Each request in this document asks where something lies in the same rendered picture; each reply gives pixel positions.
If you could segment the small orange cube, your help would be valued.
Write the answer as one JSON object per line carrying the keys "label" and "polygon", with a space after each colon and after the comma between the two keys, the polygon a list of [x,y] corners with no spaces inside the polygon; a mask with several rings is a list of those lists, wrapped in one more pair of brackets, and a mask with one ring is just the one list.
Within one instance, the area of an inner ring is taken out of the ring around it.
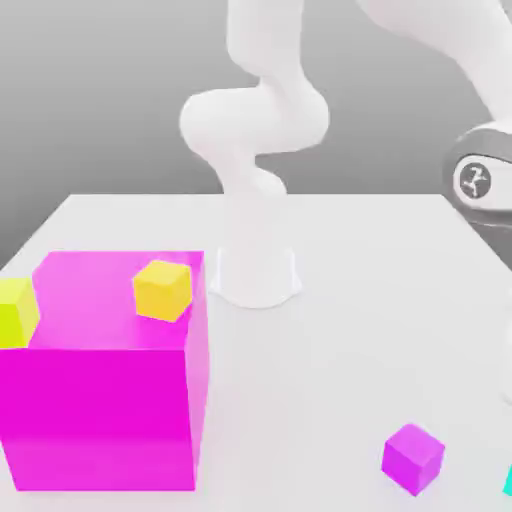
{"label": "small orange cube", "polygon": [[192,302],[188,265],[152,260],[132,279],[139,316],[175,323]]}

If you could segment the small purple cube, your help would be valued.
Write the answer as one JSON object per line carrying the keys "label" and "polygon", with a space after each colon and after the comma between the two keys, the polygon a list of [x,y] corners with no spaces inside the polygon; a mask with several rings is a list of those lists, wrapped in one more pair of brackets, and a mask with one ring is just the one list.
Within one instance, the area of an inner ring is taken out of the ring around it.
{"label": "small purple cube", "polygon": [[417,496],[439,475],[444,453],[442,442],[409,423],[386,440],[381,470],[411,495]]}

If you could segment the small yellow-green cube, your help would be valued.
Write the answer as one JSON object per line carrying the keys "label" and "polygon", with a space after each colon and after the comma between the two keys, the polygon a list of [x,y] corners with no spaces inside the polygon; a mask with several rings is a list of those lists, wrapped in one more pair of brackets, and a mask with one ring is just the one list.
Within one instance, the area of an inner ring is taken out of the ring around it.
{"label": "small yellow-green cube", "polygon": [[0,278],[0,349],[26,347],[39,321],[32,279]]}

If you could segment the large magenta box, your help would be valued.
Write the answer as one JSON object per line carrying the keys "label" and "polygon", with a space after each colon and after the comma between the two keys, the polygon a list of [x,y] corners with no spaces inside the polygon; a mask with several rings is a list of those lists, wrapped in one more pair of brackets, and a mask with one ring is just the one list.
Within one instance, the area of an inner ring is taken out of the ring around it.
{"label": "large magenta box", "polygon": [[[188,265],[175,322],[136,313],[133,277]],[[0,349],[0,445],[20,491],[192,491],[209,384],[200,251],[53,251],[29,276],[40,312]]]}

